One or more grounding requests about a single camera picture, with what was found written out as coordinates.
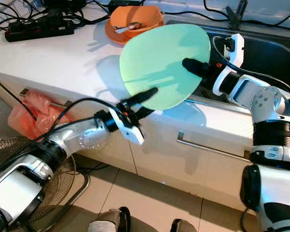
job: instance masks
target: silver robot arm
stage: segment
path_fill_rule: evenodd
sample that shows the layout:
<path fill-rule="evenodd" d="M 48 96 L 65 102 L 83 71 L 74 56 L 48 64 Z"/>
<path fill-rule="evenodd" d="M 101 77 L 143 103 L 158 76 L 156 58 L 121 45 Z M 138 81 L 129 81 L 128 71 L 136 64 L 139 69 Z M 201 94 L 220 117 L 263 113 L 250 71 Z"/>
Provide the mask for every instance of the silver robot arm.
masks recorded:
<path fill-rule="evenodd" d="M 226 49 L 230 63 L 240 67 L 244 39 L 236 34 L 225 40 L 230 41 L 232 46 Z M 202 77 L 203 86 L 214 94 L 225 94 L 229 101 L 250 110 L 254 125 L 250 160 L 254 164 L 243 171 L 240 197 L 257 212 L 262 231 L 290 232 L 290 94 L 219 63 L 186 58 L 182 64 Z"/>
<path fill-rule="evenodd" d="M 73 153 L 90 148 L 103 147 L 111 132 L 120 130 L 131 142 L 142 144 L 144 136 L 139 119 L 153 110 L 140 108 L 134 112 L 131 106 L 146 101 L 158 91 L 153 88 L 117 104 L 126 117 L 99 111 L 92 119 L 67 125 L 37 143 L 34 148 L 11 165 L 0 171 L 0 232 L 13 224 L 26 225 L 44 200 L 43 186 L 54 172 Z"/>

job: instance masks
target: white countertop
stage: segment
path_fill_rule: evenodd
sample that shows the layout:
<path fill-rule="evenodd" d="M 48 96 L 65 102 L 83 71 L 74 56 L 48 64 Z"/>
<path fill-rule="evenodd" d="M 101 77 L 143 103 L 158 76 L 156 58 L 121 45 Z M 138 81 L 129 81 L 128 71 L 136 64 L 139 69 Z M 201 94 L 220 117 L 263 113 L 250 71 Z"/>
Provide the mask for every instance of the white countertop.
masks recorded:
<path fill-rule="evenodd" d="M 95 5 L 85 9 L 88 19 L 104 14 Z M 167 15 L 166 21 L 171 18 L 174 16 Z M 23 85 L 59 95 L 69 92 L 74 99 L 86 95 L 118 102 L 129 96 L 119 71 L 123 46 L 108 39 L 104 25 L 105 22 L 85 26 L 75 30 L 74 35 L 16 43 L 8 43 L 0 33 L 0 73 L 3 74 L 0 76 L 3 80 L 4 76 L 12 76 Z M 237 138 L 244 146 L 252 145 L 250 116 L 200 104 L 196 106 L 206 117 L 204 129 L 215 130 L 226 140 L 234 142 Z"/>

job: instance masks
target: metal drawer handle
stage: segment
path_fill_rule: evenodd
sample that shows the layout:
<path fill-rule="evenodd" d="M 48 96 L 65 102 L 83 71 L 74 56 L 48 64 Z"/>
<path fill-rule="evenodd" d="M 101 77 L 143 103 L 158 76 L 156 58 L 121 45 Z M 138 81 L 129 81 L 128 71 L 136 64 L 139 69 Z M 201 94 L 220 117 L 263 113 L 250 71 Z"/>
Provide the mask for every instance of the metal drawer handle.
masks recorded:
<path fill-rule="evenodd" d="M 23 90 L 19 93 L 19 95 L 20 95 L 21 97 L 25 97 L 25 95 L 26 95 L 26 93 L 27 93 L 28 90 L 29 90 L 29 89 L 26 89 L 26 88 L 23 89 Z M 69 105 L 72 104 L 72 101 L 66 101 L 66 103 L 64 103 L 64 105 L 59 104 L 59 103 L 55 103 L 55 102 L 51 102 L 50 104 L 53 105 L 53 106 L 57 106 L 57 107 L 60 107 L 60 108 L 64 108 L 64 109 L 66 109 Z"/>
<path fill-rule="evenodd" d="M 184 140 L 184 133 L 183 132 L 178 133 L 177 142 L 181 143 L 181 144 L 186 144 L 188 146 L 196 147 L 196 148 L 199 148 L 199 149 L 202 149 L 205 151 L 211 151 L 211 152 L 215 152 L 215 153 L 220 154 L 220 155 L 224 155 L 224 156 L 232 157 L 235 159 L 243 160 L 246 162 L 247 161 L 250 162 L 249 159 L 244 158 L 248 155 L 248 153 L 250 154 L 249 151 L 244 151 L 244 157 L 241 157 L 241 156 L 238 156 L 238 155 L 226 152 L 226 151 L 217 150 L 217 149 L 214 149 L 212 147 L 208 147 L 208 146 L 204 146 L 204 145 L 200 145 L 200 144 L 196 144 L 196 143 Z"/>

